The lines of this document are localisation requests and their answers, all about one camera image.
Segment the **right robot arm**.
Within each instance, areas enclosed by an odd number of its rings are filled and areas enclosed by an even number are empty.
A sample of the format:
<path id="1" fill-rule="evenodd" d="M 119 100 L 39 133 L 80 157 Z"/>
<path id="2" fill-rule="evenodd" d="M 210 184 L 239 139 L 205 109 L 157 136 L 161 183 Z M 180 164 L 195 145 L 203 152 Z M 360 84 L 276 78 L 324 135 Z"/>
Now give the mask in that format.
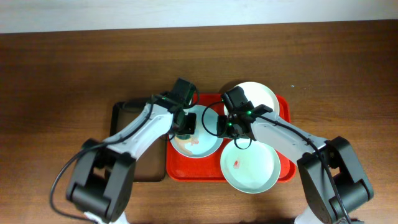
<path id="1" fill-rule="evenodd" d="M 295 163 L 308 203 L 295 223 L 358 223 L 349 213 L 374 197 L 373 187 L 348 140 L 309 134 L 265 105 L 232 106 L 228 115 L 219 116 L 217 134 L 267 144 Z"/>

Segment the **green and orange sponge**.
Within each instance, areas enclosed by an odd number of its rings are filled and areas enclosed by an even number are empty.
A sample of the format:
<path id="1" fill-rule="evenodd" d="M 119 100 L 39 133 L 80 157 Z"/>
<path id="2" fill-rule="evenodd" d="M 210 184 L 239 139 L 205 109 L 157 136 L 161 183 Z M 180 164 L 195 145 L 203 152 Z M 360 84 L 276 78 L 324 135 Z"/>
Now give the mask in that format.
<path id="1" fill-rule="evenodd" d="M 176 135 L 176 138 L 181 139 L 181 140 L 187 140 L 191 138 L 191 135 L 189 134 L 178 134 Z"/>

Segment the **light blue plate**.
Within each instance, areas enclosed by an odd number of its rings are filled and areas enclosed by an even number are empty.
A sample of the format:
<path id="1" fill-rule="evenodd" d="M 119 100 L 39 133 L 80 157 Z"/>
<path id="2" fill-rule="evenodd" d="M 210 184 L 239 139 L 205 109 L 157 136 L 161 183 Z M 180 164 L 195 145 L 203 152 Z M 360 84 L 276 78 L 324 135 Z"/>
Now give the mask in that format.
<path id="1" fill-rule="evenodd" d="M 203 127 L 201 117 L 205 108 L 206 106 L 196 105 L 185 110 L 187 113 L 195 113 L 197 115 L 195 133 L 191 135 L 190 139 L 181 140 L 174 138 L 171 140 L 175 150 L 185 157 L 199 159 L 210 156 L 218 150 L 223 142 L 221 138 L 209 134 Z"/>

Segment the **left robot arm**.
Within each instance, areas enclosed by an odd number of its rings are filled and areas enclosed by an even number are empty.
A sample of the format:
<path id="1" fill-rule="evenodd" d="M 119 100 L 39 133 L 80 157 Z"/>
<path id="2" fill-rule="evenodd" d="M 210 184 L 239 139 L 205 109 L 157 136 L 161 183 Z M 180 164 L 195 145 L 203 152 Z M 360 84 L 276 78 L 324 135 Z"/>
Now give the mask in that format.
<path id="1" fill-rule="evenodd" d="M 73 157 L 76 163 L 66 198 L 85 218 L 114 223 L 124 216 L 129 202 L 136 162 L 165 134 L 191 134 L 196 116 L 186 113 L 193 94 L 154 95 L 142 112 L 120 132 L 101 142 L 87 140 Z"/>

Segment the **light green plate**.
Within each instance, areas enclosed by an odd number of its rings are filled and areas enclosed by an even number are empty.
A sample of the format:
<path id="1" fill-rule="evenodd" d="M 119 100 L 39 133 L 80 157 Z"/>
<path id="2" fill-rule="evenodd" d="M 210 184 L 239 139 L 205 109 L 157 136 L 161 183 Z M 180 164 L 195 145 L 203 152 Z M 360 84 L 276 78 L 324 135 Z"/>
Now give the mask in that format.
<path id="1" fill-rule="evenodd" d="M 229 142 L 221 153 L 220 167 L 226 181 L 247 194 L 269 190 L 276 184 L 281 172 L 276 150 L 248 139 Z"/>

